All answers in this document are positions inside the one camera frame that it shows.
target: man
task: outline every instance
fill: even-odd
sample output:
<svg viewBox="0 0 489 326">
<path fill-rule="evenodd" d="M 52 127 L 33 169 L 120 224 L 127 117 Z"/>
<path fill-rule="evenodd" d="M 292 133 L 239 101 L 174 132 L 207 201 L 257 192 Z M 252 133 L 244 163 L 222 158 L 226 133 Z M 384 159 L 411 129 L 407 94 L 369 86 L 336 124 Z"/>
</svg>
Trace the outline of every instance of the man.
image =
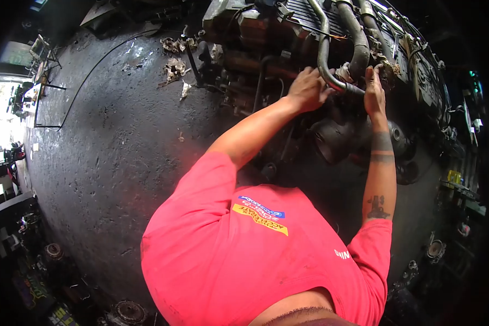
<svg viewBox="0 0 489 326">
<path fill-rule="evenodd" d="M 152 216 L 141 265 L 170 324 L 378 324 L 396 201 L 379 68 L 366 70 L 371 161 L 362 228 L 348 247 L 298 188 L 235 189 L 237 170 L 287 122 L 326 100 L 330 90 L 307 67 L 286 97 L 220 136 Z"/>
</svg>

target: radiator hose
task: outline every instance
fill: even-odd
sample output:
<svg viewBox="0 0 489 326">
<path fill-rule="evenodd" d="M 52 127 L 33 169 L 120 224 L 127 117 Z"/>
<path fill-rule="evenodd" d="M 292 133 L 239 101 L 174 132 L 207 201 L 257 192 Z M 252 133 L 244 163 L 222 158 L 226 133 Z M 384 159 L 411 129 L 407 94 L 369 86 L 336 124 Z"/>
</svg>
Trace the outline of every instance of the radiator hose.
<svg viewBox="0 0 489 326">
<path fill-rule="evenodd" d="M 348 70 L 352 79 L 357 81 L 364 76 L 370 61 L 370 46 L 357 17 L 353 14 L 352 0 L 337 1 L 337 9 L 353 40 L 353 56 Z"/>
<path fill-rule="evenodd" d="M 390 63 L 394 63 L 395 61 L 393 60 L 393 53 L 391 51 L 390 46 L 387 45 L 384 36 L 382 36 L 380 29 L 378 28 L 377 21 L 375 20 L 375 11 L 373 11 L 373 7 L 371 6 L 371 3 L 369 3 L 369 1 L 367 0 L 358 0 L 358 1 L 360 5 L 360 16 L 362 17 L 364 26 L 366 28 L 374 30 L 374 32 L 372 32 L 372 35 L 381 44 L 382 54 L 384 54 L 384 56 Z"/>
<path fill-rule="evenodd" d="M 323 34 L 320 34 L 319 38 L 319 55 L 317 57 L 317 67 L 319 68 L 319 73 L 321 77 L 324 79 L 324 81 L 333 88 L 334 90 L 338 91 L 339 93 L 351 93 L 359 96 L 364 96 L 364 90 L 358 88 L 357 86 L 354 86 L 350 83 L 343 82 L 335 78 L 333 74 L 330 72 L 330 69 L 328 68 L 328 55 L 330 53 L 330 39 L 328 36 L 325 34 L 330 34 L 330 21 L 326 14 L 324 13 L 324 10 L 320 7 L 319 3 L 317 0 L 308 0 L 310 5 L 312 6 L 313 10 L 317 14 L 317 17 L 319 17 L 319 20 L 321 21 L 321 30 Z M 365 66 L 363 69 L 366 69 L 368 65 L 368 62 L 365 62 Z"/>
</svg>

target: brake rotor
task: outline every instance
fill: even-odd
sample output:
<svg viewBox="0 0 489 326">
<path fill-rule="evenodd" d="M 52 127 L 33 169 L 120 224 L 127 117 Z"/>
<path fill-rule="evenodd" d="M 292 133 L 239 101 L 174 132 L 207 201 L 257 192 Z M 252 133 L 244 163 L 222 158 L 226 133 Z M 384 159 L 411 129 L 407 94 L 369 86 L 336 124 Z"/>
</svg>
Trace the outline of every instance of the brake rotor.
<svg viewBox="0 0 489 326">
<path fill-rule="evenodd" d="M 128 323 L 139 323 L 145 319 L 143 307 L 132 301 L 120 301 L 116 304 L 116 314 Z"/>
</svg>

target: forearm tattoo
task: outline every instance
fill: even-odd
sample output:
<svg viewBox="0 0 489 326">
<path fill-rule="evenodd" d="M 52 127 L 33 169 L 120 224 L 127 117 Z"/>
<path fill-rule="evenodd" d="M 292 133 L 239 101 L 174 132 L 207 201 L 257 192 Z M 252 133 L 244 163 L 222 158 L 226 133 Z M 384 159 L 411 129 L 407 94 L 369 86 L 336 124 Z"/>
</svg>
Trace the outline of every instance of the forearm tattoo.
<svg viewBox="0 0 489 326">
<path fill-rule="evenodd" d="M 379 131 L 373 133 L 371 141 L 371 158 L 372 162 L 393 163 L 395 156 L 393 154 L 393 145 L 391 144 L 390 133 Z"/>
<path fill-rule="evenodd" d="M 384 212 L 384 196 L 373 196 L 373 198 L 368 199 L 368 203 L 371 204 L 371 211 L 368 213 L 368 218 L 388 218 L 389 213 Z"/>
</svg>

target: concrete floor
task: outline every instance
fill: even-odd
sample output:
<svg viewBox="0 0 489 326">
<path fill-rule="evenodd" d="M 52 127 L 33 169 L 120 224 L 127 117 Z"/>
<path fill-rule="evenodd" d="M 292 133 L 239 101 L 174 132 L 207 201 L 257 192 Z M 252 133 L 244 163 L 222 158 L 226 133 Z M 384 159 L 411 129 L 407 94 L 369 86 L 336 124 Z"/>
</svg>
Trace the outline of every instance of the concrete floor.
<svg viewBox="0 0 489 326">
<path fill-rule="evenodd" d="M 103 41 L 76 35 L 60 52 L 63 69 L 51 74 L 52 84 L 67 90 L 46 90 L 38 122 L 60 123 L 98 60 L 137 32 Z M 58 241 L 82 273 L 116 300 L 128 298 L 152 310 L 140 269 L 141 236 L 182 175 L 236 122 L 231 113 L 218 111 L 219 94 L 192 88 L 179 101 L 182 82 L 157 87 L 166 79 L 163 66 L 172 56 L 163 52 L 159 39 L 179 35 L 179 30 L 163 31 L 114 50 L 85 82 L 62 129 L 29 129 L 25 140 L 28 184 Z M 186 55 L 182 58 L 188 62 Z M 192 73 L 184 79 L 195 80 Z M 39 151 L 31 156 L 36 142 Z M 423 148 L 417 160 L 422 172 L 430 166 Z M 417 256 L 436 223 L 439 176 L 440 168 L 433 164 L 417 184 L 398 187 L 390 284 Z M 278 183 L 299 186 L 334 227 L 339 225 L 346 243 L 360 227 L 365 174 L 357 166 L 342 162 L 329 167 L 303 150 L 293 163 L 280 167 Z"/>
</svg>

